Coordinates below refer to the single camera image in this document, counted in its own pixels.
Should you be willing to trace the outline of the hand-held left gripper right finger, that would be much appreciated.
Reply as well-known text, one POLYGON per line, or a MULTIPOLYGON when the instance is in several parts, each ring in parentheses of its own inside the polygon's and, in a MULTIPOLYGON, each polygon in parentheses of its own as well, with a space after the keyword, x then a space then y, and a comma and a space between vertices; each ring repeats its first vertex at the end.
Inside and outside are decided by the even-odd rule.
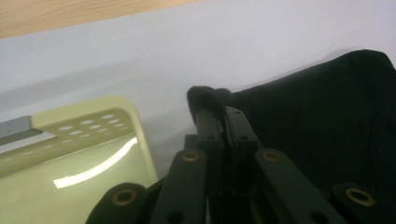
POLYGON ((248 194, 251 163, 260 142, 241 110, 227 106, 226 124, 231 144, 232 189, 235 194, 248 194))

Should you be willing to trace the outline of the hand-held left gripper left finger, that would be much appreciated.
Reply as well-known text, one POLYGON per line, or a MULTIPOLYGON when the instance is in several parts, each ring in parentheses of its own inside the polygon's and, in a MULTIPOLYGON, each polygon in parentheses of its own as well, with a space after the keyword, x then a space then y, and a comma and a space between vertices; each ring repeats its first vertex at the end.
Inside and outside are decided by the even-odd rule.
POLYGON ((196 114, 198 148, 206 155, 206 180, 209 195, 219 195, 220 167, 223 144, 218 130, 218 121, 214 114, 201 109, 196 114))

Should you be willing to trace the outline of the pale yellow plastic basket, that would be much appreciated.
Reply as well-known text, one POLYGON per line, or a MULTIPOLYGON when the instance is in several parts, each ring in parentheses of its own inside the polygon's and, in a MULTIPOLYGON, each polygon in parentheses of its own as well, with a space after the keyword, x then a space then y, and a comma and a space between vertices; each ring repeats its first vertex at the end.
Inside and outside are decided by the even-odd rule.
POLYGON ((0 224, 84 224, 111 188, 157 179, 138 112, 123 97, 0 122, 0 224))

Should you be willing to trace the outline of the white table sheet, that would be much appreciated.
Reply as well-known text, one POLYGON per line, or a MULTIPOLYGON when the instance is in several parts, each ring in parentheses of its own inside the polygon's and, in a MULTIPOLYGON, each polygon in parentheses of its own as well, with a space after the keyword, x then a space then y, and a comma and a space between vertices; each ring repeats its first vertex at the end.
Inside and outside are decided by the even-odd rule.
POLYGON ((0 39, 0 122, 107 95, 133 102, 160 175, 193 86, 241 91, 357 49, 396 64, 396 0, 205 0, 0 39))

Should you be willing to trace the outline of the black tank top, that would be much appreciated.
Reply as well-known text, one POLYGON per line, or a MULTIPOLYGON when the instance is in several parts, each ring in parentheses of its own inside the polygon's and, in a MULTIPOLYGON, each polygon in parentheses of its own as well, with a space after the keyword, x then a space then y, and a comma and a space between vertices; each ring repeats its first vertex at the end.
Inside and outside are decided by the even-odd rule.
POLYGON ((396 224, 396 68, 357 50, 240 92, 193 87, 218 121, 220 193, 215 224, 396 224), (232 189, 226 107, 241 110, 259 139, 248 194, 232 189))

